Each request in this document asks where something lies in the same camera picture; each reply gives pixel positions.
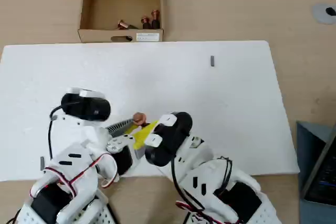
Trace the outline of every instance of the open cardboard box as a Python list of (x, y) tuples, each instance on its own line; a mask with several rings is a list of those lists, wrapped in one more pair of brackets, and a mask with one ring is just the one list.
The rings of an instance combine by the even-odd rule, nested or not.
[[(152, 20), (154, 9), (160, 10), (161, 29), (117, 30), (121, 19), (142, 28), (141, 18)], [(163, 21), (163, 0), (82, 0), (78, 34), (81, 42), (162, 41)]]

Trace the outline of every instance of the box label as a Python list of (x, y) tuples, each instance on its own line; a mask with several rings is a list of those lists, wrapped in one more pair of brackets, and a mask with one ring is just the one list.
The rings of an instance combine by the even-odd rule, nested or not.
[(160, 34), (145, 34), (145, 33), (137, 33), (136, 34), (136, 40), (137, 41), (151, 41), (151, 42), (157, 42), (160, 41)]

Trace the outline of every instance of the red wire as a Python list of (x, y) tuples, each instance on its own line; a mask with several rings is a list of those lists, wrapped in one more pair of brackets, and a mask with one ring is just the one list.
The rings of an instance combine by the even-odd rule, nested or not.
[[(183, 209), (183, 210), (186, 210), (186, 209), (187, 209), (187, 210), (189, 210), (189, 211), (192, 211), (191, 207), (190, 207), (187, 203), (184, 203), (184, 202), (181, 202), (181, 201), (176, 201), (175, 204), (176, 204), (179, 208), (181, 208), (181, 209)], [(222, 222), (220, 222), (220, 221), (218, 221), (218, 220), (212, 218), (212, 217), (209, 216), (209, 215), (207, 215), (207, 216), (209, 217), (209, 219), (211, 219), (211, 220), (212, 220), (213, 222), (215, 222), (216, 224), (239, 224), (239, 223), (240, 223), (239, 220), (237, 220), (236, 223), (231, 223), (231, 222), (224, 222), (224, 223), (222, 223)]]
[[(101, 154), (95, 161), (93, 161), (85, 170), (83, 170), (83, 171), (81, 171), (78, 175), (76, 175), (72, 180), (70, 180), (69, 182), (72, 184), (73, 182), (75, 182), (78, 178), (80, 178), (89, 168), (91, 168), (91, 167), (93, 167), (96, 163), (98, 163), (100, 160), (101, 160), (101, 158), (104, 156), (104, 155), (110, 155), (110, 156), (112, 156), (111, 154), (109, 154), (109, 153), (103, 153), (103, 154)], [(113, 183), (113, 181), (114, 181), (114, 179), (115, 179), (115, 177), (116, 177), (117, 175), (115, 175), (114, 176), (114, 178), (111, 180), (111, 182), (109, 182), (108, 183), (108, 185), (106, 185), (106, 186), (104, 186), (104, 188), (106, 188), (106, 187), (109, 187), (112, 183)]]
[(77, 195), (77, 193), (76, 193), (74, 187), (73, 187), (72, 184), (66, 179), (66, 177), (63, 175), (63, 173), (61, 173), (61, 172), (59, 172), (59, 171), (57, 171), (56, 169), (51, 168), (51, 167), (46, 167), (45, 170), (51, 170), (51, 171), (53, 171), (54, 173), (57, 173), (57, 174), (58, 174), (58, 175), (59, 175), (59, 176), (66, 182), (67, 186), (71, 189), (73, 196), (75, 197), (75, 196)]
[[(103, 154), (101, 154), (95, 161), (93, 161), (85, 170), (83, 170), (83, 171), (81, 171), (78, 175), (76, 175), (72, 180), (70, 180), (70, 181), (68, 181), (67, 179), (66, 179), (66, 177), (64, 176), (64, 174), (63, 173), (61, 173), (61, 172), (59, 172), (58, 170), (56, 170), (56, 169), (54, 169), (54, 168), (51, 168), (51, 167), (46, 167), (45, 168), (45, 170), (51, 170), (51, 171), (53, 171), (54, 173), (57, 173), (64, 181), (65, 181), (65, 183), (67, 184), (67, 186), (70, 188), (70, 190), (72, 191), (72, 194), (73, 194), (73, 196), (75, 197), (76, 195), (77, 195), (77, 193), (76, 193), (76, 190), (74, 189), (74, 187), (72, 186), (72, 183), (74, 183), (78, 178), (80, 178), (89, 168), (91, 168), (91, 167), (93, 167), (93, 166), (95, 166), (96, 165), (96, 163), (98, 163), (100, 160), (101, 160), (101, 158), (103, 157), (103, 156), (105, 156), (105, 155), (110, 155), (110, 156), (112, 156), (111, 154), (109, 154), (109, 153), (103, 153)], [(103, 186), (103, 188), (107, 188), (107, 187), (109, 187), (112, 183), (113, 183), (113, 181), (115, 180), (115, 178), (116, 178), (116, 176), (117, 176), (117, 173), (115, 174), (115, 176), (109, 181), (109, 183), (107, 184), (107, 185), (104, 185)], [(33, 198), (33, 196), (32, 196), (32, 192), (31, 192), (31, 189), (29, 190), (29, 195), (31, 196), (31, 198)]]

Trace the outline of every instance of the wooden desk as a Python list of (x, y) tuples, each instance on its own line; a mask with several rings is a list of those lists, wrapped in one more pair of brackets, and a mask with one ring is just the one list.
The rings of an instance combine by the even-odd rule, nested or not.
[[(0, 44), (79, 42), (79, 3), (0, 0)], [(336, 25), (315, 22), (315, 3), (336, 0), (166, 0), (165, 40), (268, 41), (295, 136), (296, 120), (331, 125), (336, 114)], [(298, 224), (297, 176), (256, 178), (282, 222)], [(32, 183), (0, 183), (2, 222), (23, 204)], [(165, 178), (123, 179), (106, 193), (121, 223), (182, 223), (177, 193)]]

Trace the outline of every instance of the white board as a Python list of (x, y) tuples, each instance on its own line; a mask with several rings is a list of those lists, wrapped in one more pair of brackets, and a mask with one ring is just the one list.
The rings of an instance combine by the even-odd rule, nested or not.
[[(136, 111), (149, 121), (186, 111), (193, 133), (242, 170), (299, 171), (265, 41), (20, 45), (5, 47), (0, 63), (0, 180), (40, 177), (48, 115), (68, 87), (106, 95), (106, 126)], [(66, 132), (55, 123), (54, 153), (75, 141)], [(142, 161), (132, 175), (160, 175), (149, 166)]]

